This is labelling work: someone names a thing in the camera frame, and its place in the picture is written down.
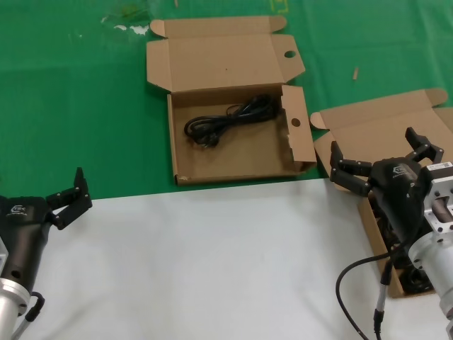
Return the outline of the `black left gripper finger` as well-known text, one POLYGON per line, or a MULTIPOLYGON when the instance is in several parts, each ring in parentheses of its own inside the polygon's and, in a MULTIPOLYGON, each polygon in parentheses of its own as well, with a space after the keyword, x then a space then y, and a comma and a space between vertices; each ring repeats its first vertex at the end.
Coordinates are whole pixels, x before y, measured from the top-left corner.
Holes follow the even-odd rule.
POLYGON ((92 207, 93 203, 88 184, 83 169, 81 169, 81 194, 79 198, 67 206, 52 206, 52 210, 61 209, 57 214, 52 214, 52 224, 58 230, 63 230, 92 207))
POLYGON ((78 167, 72 188, 54 193, 46 197, 49 206, 67 206, 75 202, 81 194, 81 167, 78 167))

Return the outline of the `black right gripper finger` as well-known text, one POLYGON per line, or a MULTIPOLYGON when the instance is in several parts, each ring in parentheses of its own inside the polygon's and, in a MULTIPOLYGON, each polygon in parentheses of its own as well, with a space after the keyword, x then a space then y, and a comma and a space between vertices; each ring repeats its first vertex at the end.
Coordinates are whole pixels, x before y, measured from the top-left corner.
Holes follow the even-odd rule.
POLYGON ((429 159, 432 164, 439 164, 442 162, 444 151, 438 146, 432 144, 429 139, 424 135, 419 135, 412 127, 406 129, 405 138, 411 148, 412 152, 406 155, 406 158, 420 162, 423 159, 429 159))
POLYGON ((331 143, 330 181, 358 196, 367 196, 371 191, 368 182, 372 163, 345 159, 336 141, 331 143))

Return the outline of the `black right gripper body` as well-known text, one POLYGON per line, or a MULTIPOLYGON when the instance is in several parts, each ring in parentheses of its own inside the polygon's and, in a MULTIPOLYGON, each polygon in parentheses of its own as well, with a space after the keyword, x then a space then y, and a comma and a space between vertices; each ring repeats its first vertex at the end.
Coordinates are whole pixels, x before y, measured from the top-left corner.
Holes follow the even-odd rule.
POLYGON ((375 162, 369 184, 378 206, 399 241, 411 247, 423 228, 423 199, 418 195, 419 163, 397 157, 375 162))

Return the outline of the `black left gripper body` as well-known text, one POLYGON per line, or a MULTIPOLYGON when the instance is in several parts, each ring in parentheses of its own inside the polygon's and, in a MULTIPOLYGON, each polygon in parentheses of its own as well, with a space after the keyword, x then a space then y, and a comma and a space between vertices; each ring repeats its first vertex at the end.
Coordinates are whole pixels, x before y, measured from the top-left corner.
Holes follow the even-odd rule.
POLYGON ((1 240, 8 251, 2 278, 34 284, 51 227, 50 213, 44 198, 1 197, 1 240))

